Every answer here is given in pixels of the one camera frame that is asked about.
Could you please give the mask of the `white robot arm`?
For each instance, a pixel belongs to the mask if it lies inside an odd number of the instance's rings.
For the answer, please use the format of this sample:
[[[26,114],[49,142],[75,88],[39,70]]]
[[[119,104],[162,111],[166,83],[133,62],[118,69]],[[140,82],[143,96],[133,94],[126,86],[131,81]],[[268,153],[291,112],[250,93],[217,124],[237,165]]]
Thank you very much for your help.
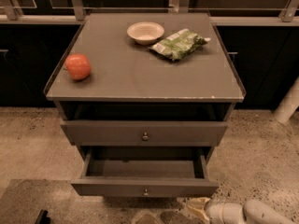
[[[299,78],[295,80],[280,102],[274,116],[280,123],[287,122],[299,107]],[[208,198],[187,201],[188,210],[206,224],[295,224],[267,204],[249,200],[244,205]]]

